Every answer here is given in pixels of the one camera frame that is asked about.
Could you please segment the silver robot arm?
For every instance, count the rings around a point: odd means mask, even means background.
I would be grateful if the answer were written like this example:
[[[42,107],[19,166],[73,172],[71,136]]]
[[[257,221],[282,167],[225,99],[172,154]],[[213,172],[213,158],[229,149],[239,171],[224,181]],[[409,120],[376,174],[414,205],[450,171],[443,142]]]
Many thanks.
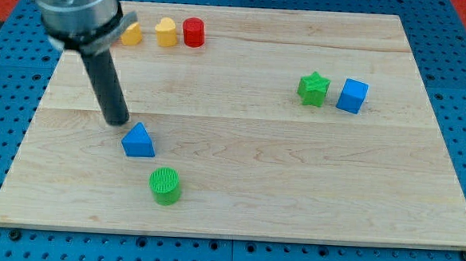
[[[124,14],[119,0],[34,0],[47,34],[56,47],[99,55],[138,21]]]

